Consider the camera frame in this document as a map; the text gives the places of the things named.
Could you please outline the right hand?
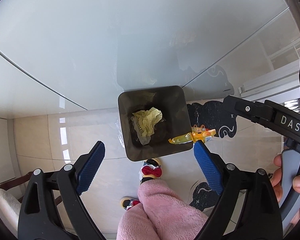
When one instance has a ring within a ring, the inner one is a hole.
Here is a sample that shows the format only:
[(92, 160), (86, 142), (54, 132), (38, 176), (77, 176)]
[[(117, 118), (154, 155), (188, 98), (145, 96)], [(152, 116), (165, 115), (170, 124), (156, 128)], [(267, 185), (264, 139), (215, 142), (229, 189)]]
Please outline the right hand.
[(274, 159), (279, 168), (271, 183), (279, 202), (283, 230), (300, 220), (300, 153), (284, 150)]

